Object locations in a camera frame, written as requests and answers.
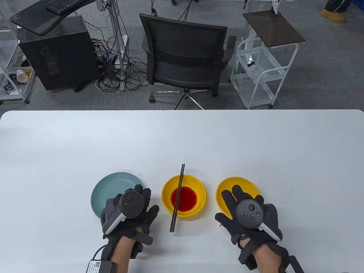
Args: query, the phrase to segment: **shoe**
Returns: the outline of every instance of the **shoe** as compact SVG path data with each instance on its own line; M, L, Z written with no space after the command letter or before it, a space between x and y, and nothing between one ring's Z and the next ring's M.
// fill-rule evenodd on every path
M346 22L345 16L341 13L329 12L324 9L323 11L321 11L320 15L329 19L330 21L333 21L334 23L343 24Z

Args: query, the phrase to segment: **chopsticks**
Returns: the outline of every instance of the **chopsticks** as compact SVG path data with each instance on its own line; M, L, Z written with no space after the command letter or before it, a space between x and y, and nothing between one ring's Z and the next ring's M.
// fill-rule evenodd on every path
M171 228L169 229L169 232L174 232L174 227L176 226L178 206L179 206L179 198L181 196L181 188L182 188L182 181L183 181L184 171L185 171L185 165L182 164L181 174L179 176L179 183L178 183L176 200L174 202L174 209L173 209L173 214L172 214Z

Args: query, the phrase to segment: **black computer case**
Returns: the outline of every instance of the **black computer case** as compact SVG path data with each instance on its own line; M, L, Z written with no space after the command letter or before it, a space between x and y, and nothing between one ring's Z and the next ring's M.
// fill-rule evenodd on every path
M82 16L67 17L38 36L17 30L19 45L46 90L78 88L97 79L100 70Z

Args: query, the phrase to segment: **yellow plate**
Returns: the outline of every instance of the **yellow plate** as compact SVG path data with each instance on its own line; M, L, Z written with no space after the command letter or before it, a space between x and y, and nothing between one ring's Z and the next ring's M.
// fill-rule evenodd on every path
M257 187L249 180L246 180L245 178L230 177L222 181L220 185L217 186L216 189L216 202L219 208L222 210L222 212L230 218L232 218L231 213L228 210L228 207L226 206L224 199L222 199L221 193L223 190L231 191L233 186L235 185L239 185L244 192L249 193L253 198L255 198L258 194L260 194Z
M170 212L173 213L174 206L171 202L171 194L172 192L178 188L179 175L171 178L164 185L162 190L162 202L164 207ZM197 202L193 209L189 211L178 211L177 216L182 218L192 217L198 214L206 204L207 193L205 186L201 183L197 178L185 174L183 176L182 187L191 188L197 195Z

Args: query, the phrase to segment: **blue plate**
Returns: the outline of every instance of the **blue plate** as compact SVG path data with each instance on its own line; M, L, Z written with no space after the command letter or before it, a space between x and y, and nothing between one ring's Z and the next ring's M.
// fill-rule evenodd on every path
M143 183L138 177L130 173L113 173L105 176L95 186L91 194L91 208L97 217L100 218L106 200L115 198L119 193L124 193L127 189L134 189L135 185Z

